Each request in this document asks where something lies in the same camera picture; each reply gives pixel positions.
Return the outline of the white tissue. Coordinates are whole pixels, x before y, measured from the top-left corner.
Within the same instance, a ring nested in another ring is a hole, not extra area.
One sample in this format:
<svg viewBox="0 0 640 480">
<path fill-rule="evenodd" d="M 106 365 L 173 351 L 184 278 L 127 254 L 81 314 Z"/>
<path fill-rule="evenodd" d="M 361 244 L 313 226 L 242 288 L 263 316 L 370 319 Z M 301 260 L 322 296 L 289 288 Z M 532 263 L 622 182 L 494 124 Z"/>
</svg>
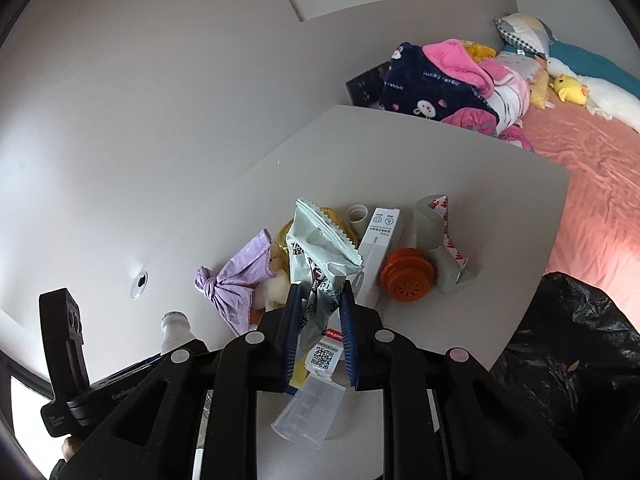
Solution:
<svg viewBox="0 0 640 480">
<path fill-rule="evenodd" d="M 282 256 L 275 256 L 269 263 L 273 273 L 272 278 L 258 284 L 254 292 L 253 310 L 271 311 L 283 307 L 288 300 L 290 278 L 286 270 L 286 260 Z"/>
</svg>

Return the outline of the yellow snack wrapper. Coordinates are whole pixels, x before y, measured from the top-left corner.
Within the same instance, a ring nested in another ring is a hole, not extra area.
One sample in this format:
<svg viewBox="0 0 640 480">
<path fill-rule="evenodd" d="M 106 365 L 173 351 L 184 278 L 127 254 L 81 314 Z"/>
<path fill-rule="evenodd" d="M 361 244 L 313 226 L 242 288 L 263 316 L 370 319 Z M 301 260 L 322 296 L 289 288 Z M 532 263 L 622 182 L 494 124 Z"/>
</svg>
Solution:
<svg viewBox="0 0 640 480">
<path fill-rule="evenodd" d="M 278 259 L 280 269 L 288 274 L 288 278 L 291 283 L 295 283 L 295 280 L 292 278 L 290 252 L 288 251 L 288 242 L 286 241 L 286 237 L 288 236 L 288 231 L 292 228 L 293 223 L 293 219 L 288 223 L 285 223 L 285 225 L 280 229 L 276 239 L 276 245 L 278 246 L 276 258 Z"/>
</svg>

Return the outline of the white rectangular carton box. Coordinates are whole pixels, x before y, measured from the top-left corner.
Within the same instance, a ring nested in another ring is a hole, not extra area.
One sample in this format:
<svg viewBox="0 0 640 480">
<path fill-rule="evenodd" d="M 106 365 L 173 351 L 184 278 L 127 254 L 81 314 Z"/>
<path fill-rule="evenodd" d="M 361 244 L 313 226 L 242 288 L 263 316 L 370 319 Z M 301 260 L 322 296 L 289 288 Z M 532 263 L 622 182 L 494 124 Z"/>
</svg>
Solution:
<svg viewBox="0 0 640 480">
<path fill-rule="evenodd" d="M 401 211 L 378 207 L 373 211 L 358 247 L 362 268 L 352 280 L 352 291 L 360 306 L 374 308 L 381 295 L 378 277 L 402 233 Z"/>
</svg>

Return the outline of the grey green snack bag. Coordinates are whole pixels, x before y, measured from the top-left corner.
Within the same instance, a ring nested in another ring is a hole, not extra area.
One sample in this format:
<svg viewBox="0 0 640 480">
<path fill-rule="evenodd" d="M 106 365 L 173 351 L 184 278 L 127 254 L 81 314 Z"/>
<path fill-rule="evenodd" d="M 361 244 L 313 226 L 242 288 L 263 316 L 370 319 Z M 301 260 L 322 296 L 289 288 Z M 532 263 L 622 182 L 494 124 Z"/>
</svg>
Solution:
<svg viewBox="0 0 640 480">
<path fill-rule="evenodd" d="M 290 279 L 303 287 L 296 356 L 321 339 L 338 307 L 344 284 L 362 270 L 362 257 L 347 234 L 317 205 L 296 200 L 285 234 Z"/>
</svg>

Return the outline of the orange round plastic lid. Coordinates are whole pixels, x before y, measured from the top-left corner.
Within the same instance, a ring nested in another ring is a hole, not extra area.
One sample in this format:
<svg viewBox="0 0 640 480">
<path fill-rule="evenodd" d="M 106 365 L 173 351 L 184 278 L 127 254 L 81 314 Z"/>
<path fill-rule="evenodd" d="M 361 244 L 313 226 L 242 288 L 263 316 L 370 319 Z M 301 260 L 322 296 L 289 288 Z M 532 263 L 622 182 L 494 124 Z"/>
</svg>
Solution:
<svg viewBox="0 0 640 480">
<path fill-rule="evenodd" d="M 434 285 L 435 269 L 423 252 L 400 248 L 388 257 L 378 282 L 393 300 L 413 302 L 422 299 Z"/>
</svg>

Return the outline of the clear plastic measuring cup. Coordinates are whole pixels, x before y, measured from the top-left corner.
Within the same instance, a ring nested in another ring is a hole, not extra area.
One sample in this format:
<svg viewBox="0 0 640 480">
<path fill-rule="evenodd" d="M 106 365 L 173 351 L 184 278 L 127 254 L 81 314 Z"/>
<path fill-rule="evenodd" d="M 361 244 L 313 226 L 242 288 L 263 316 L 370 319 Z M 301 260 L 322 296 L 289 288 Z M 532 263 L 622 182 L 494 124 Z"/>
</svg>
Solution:
<svg viewBox="0 0 640 480">
<path fill-rule="evenodd" d="M 344 398 L 346 388 L 310 374 L 288 405 L 271 424 L 281 438 L 300 448 L 322 447 Z"/>
</svg>

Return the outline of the red white wrapper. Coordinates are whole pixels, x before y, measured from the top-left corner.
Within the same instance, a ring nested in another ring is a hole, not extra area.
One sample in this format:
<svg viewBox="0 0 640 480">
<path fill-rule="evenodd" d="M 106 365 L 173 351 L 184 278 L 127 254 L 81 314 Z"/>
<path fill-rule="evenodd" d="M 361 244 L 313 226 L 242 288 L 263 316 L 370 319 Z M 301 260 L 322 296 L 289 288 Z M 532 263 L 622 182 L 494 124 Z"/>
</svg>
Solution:
<svg viewBox="0 0 640 480">
<path fill-rule="evenodd" d="M 447 195 L 431 195 L 414 204 L 416 248 L 434 266 L 435 283 L 449 294 L 474 278 L 469 259 L 461 255 L 449 234 L 449 200 Z"/>
</svg>

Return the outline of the white yogurt drink bottle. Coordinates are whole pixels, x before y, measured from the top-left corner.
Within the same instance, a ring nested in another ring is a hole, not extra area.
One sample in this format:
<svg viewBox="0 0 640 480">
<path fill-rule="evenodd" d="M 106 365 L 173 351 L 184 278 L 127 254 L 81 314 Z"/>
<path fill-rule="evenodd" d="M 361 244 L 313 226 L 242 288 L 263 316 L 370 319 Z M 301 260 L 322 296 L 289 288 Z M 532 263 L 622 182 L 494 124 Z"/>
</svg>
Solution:
<svg viewBox="0 0 640 480">
<path fill-rule="evenodd" d="M 188 318 L 179 311 L 165 313 L 160 321 L 160 329 L 163 332 L 163 340 L 160 344 L 162 356 L 194 339 Z"/>
</svg>

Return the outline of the navy pink fleece blanket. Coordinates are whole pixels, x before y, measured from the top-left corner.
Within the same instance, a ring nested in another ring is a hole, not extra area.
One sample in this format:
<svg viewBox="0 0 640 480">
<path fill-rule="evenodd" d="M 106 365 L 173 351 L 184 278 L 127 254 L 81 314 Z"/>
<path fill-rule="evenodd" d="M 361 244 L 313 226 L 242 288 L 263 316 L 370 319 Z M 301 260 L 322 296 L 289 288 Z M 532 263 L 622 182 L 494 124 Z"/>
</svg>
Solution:
<svg viewBox="0 0 640 480">
<path fill-rule="evenodd" d="M 380 107 L 435 122 L 465 107 L 498 115 L 486 99 L 494 83 L 466 53 L 461 41 L 417 46 L 404 42 L 392 54 Z"/>
</svg>

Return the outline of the bed with pink sheet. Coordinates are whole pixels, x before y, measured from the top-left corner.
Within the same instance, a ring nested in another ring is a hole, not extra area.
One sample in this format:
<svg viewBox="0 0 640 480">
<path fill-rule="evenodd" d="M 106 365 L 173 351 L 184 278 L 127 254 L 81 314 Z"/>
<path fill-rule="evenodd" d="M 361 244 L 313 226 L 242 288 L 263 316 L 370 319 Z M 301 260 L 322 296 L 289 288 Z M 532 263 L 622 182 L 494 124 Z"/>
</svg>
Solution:
<svg viewBox="0 0 640 480">
<path fill-rule="evenodd" d="M 523 118 L 535 153 L 570 173 L 547 264 L 608 294 L 639 324 L 639 133 L 575 104 L 532 106 Z"/>
</svg>

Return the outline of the yellow dotted long pillow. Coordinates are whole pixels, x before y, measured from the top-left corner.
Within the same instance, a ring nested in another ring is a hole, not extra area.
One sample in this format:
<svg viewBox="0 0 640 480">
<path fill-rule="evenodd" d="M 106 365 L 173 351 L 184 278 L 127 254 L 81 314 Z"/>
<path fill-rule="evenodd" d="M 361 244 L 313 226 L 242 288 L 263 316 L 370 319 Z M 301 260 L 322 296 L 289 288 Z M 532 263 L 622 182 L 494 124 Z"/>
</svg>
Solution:
<svg viewBox="0 0 640 480">
<path fill-rule="evenodd" d="M 529 103 L 531 106 L 544 110 L 549 101 L 550 76 L 542 68 L 529 85 Z"/>
</svg>

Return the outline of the yellow plush garment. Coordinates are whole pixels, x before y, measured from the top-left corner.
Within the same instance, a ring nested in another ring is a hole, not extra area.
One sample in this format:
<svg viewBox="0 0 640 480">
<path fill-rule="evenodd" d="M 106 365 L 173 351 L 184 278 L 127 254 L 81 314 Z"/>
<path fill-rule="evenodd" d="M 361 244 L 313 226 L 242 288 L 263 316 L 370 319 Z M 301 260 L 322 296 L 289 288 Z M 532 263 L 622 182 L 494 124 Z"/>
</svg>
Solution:
<svg viewBox="0 0 640 480">
<path fill-rule="evenodd" d="M 488 60 L 488 58 L 495 58 L 498 54 L 494 48 L 479 44 L 478 42 L 462 40 L 461 43 L 466 53 L 475 63 Z"/>
</svg>

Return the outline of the yellow duck plush toy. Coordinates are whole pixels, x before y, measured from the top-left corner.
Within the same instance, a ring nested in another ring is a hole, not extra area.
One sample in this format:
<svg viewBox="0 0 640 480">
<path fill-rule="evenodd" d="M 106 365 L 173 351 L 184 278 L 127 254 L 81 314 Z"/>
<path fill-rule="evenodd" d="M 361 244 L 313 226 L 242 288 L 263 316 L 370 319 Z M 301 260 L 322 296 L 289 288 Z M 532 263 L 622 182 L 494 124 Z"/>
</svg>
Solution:
<svg viewBox="0 0 640 480">
<path fill-rule="evenodd" d="M 570 102 L 585 107 L 589 98 L 589 90 L 577 78 L 561 74 L 550 82 L 551 89 L 561 102 Z"/>
</svg>

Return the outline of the checkered patchwork pillow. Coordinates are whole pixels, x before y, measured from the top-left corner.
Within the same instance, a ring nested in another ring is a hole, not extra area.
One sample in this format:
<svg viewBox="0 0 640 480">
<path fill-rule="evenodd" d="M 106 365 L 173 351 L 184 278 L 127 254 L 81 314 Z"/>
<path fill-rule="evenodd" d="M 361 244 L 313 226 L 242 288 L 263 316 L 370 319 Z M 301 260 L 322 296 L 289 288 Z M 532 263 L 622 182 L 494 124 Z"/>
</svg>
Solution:
<svg viewBox="0 0 640 480">
<path fill-rule="evenodd" d="M 513 13 L 494 19 L 498 33 L 506 44 L 541 58 L 550 55 L 555 40 L 551 29 L 543 21 L 527 14 Z"/>
</svg>

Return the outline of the black wall socket panel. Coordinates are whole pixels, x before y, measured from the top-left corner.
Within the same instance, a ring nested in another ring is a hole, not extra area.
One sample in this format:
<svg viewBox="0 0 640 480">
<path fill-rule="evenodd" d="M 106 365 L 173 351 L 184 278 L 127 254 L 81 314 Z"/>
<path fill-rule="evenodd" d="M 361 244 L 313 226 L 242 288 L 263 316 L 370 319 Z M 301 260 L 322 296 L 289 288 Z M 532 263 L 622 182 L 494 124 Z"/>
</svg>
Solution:
<svg viewBox="0 0 640 480">
<path fill-rule="evenodd" d="M 347 81 L 350 102 L 356 107 L 371 107 L 380 102 L 390 62 L 384 62 Z"/>
</svg>

